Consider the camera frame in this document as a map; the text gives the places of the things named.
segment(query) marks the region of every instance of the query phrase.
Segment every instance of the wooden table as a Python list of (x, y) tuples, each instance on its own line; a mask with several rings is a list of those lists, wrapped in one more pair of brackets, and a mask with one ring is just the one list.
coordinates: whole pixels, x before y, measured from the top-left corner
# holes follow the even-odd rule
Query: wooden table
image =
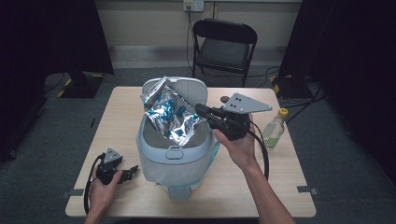
[[(141, 87), (117, 87), (111, 94), (105, 113), (82, 165), (75, 189), (84, 189), (95, 158), (108, 147), (123, 155), (119, 169), (140, 165), (135, 138), (144, 110), (140, 100)], [(242, 93), (273, 106), (272, 111), (253, 114), (261, 130), (277, 113), (276, 95), (269, 89), (208, 88), (207, 105), (219, 107), (221, 96)], [(276, 195), (294, 217), (312, 217), (316, 208), (306, 186), (289, 131), (280, 138), (276, 148), (269, 150), (269, 183)], [(262, 153), (256, 142), (256, 157), (263, 169)], [(71, 196), (65, 212), (70, 217), (85, 216), (83, 196)], [(140, 170), (132, 181), (118, 185), (115, 198), (107, 210), (110, 217), (258, 217), (257, 209), (241, 170), (221, 146), (205, 175), (200, 188), (186, 201), (172, 201), (162, 187), (148, 182)]]

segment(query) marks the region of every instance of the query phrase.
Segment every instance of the water bottle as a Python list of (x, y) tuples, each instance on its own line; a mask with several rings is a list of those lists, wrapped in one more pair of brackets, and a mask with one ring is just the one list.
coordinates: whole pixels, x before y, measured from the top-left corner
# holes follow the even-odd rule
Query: water bottle
[(284, 131), (284, 123), (287, 116), (288, 109), (280, 108), (274, 119), (265, 126), (264, 132), (262, 133), (265, 147), (272, 148), (276, 146)]

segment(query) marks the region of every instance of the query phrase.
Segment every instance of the yellow cap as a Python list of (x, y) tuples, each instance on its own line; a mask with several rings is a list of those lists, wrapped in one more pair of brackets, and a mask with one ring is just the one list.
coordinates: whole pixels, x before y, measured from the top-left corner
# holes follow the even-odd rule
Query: yellow cap
[(287, 108), (280, 108), (279, 111), (277, 112), (277, 114), (278, 114), (280, 117), (282, 117), (282, 118), (287, 117), (287, 116), (288, 116), (288, 113), (289, 113), (289, 111), (288, 111)]

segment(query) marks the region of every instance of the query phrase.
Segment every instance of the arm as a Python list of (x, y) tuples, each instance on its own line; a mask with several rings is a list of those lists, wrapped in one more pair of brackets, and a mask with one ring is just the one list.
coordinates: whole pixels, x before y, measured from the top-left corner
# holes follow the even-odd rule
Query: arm
[(289, 211), (277, 198), (265, 179), (254, 152), (254, 138), (247, 134), (243, 139), (229, 141), (219, 130), (213, 131), (219, 141), (228, 149), (233, 162), (242, 170), (260, 216), (260, 223), (295, 223)]
[(85, 217), (85, 224), (100, 223), (103, 214), (111, 204), (116, 186), (122, 175), (122, 171), (116, 172), (111, 182), (108, 185), (104, 185), (99, 179), (95, 179), (96, 169), (97, 167), (92, 174), (93, 182), (90, 189), (90, 211)]

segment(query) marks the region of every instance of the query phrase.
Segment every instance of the aluminum foil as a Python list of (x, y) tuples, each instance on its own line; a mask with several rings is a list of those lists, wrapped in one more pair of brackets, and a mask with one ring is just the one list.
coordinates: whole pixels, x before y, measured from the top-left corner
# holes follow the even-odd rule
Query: aluminum foil
[(195, 113), (192, 104), (168, 85), (168, 77), (160, 79), (141, 95), (141, 99), (154, 129), (181, 147), (194, 135), (196, 125), (205, 120)]

